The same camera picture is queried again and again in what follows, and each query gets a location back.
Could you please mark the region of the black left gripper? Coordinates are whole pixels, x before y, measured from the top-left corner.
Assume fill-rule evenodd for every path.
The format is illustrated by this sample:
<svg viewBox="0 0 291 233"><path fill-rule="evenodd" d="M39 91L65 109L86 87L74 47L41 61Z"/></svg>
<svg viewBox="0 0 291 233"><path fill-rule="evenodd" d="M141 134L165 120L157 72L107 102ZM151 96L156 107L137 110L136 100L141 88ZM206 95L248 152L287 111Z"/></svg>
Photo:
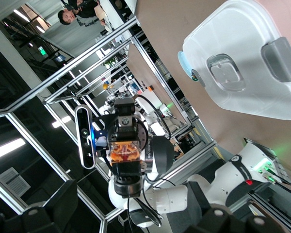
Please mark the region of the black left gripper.
<svg viewBox="0 0 291 233"><path fill-rule="evenodd" d="M116 115L106 115L106 131L108 149L111 148L113 137L116 142L128 144L136 141L136 120L133 98L117 99L114 103ZM123 198L137 198L143 187L141 163L122 162L112 166L114 190Z"/></svg>

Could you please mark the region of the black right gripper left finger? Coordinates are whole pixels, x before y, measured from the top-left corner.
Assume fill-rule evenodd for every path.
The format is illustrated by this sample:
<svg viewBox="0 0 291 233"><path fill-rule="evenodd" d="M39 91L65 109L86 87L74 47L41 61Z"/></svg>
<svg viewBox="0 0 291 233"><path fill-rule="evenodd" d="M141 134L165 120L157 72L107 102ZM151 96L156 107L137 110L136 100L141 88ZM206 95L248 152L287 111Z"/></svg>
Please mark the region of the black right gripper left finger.
<svg viewBox="0 0 291 233"><path fill-rule="evenodd" d="M66 181L45 203L10 219L0 213L0 233L62 233L77 206L77 182Z"/></svg>

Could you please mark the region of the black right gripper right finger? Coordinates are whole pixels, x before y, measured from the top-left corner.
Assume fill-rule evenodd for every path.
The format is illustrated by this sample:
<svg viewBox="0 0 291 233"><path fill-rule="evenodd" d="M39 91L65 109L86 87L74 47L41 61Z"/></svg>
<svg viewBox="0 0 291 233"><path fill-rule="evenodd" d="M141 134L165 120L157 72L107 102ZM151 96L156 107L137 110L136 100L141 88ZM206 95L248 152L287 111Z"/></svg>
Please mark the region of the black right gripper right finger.
<svg viewBox="0 0 291 233"><path fill-rule="evenodd" d="M287 230L269 216L253 215L241 221L225 206L199 207L193 214L179 216L182 233L286 233Z"/></svg>

